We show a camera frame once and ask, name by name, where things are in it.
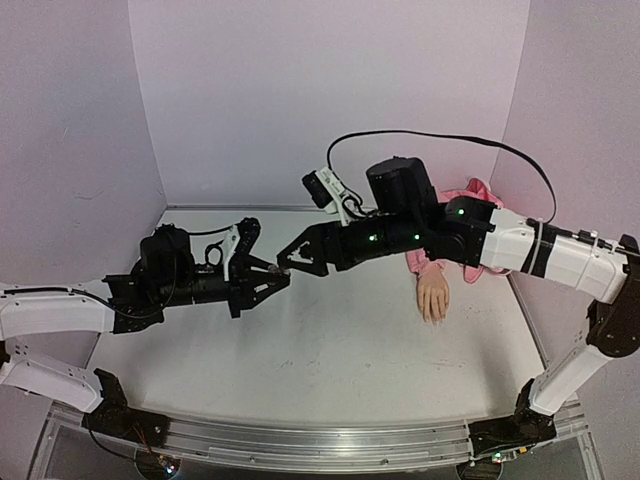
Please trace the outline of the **pink nail polish bottle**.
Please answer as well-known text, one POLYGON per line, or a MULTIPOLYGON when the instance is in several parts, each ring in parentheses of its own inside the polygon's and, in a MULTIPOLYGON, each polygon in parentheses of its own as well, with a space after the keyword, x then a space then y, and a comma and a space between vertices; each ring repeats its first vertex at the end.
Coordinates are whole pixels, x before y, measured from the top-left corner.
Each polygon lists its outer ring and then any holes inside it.
POLYGON ((267 271, 272 274, 272 275, 279 275, 279 276, 290 276, 291 273, 288 269, 282 268, 278 265, 272 264, 268 267, 267 271))

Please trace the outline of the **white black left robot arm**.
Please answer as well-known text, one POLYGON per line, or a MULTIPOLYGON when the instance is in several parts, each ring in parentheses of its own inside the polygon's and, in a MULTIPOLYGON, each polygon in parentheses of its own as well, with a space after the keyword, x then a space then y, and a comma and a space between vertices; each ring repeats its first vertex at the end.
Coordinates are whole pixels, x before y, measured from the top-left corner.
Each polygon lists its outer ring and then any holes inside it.
POLYGON ((196 262, 192 233, 161 225, 140 243, 130 273, 108 275, 107 299, 82 287, 14 287, 1 292, 1 382, 56 400, 82 412, 91 433, 164 445, 167 416, 132 407, 118 377, 86 370, 32 351, 24 337, 87 331, 113 335, 144 331, 165 320, 170 307, 224 303, 238 318, 290 284, 280 267, 252 255, 261 231, 255 218, 223 229, 224 239, 206 247, 216 261, 196 262))

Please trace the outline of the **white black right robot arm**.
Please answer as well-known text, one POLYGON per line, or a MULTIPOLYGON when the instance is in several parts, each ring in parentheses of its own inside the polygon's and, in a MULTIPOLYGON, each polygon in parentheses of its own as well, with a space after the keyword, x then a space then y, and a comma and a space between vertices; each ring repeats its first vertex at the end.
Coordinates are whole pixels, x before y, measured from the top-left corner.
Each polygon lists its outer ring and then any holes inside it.
POLYGON ((423 162, 394 157, 367 170, 377 212, 306 228, 277 257, 324 277, 365 261, 422 249, 432 260, 506 269, 590 295, 586 325, 568 350, 522 388, 513 414, 473 422, 476 458, 529 448, 556 435, 555 414, 609 361, 639 347, 639 247, 571 232, 470 197, 438 200, 423 162))

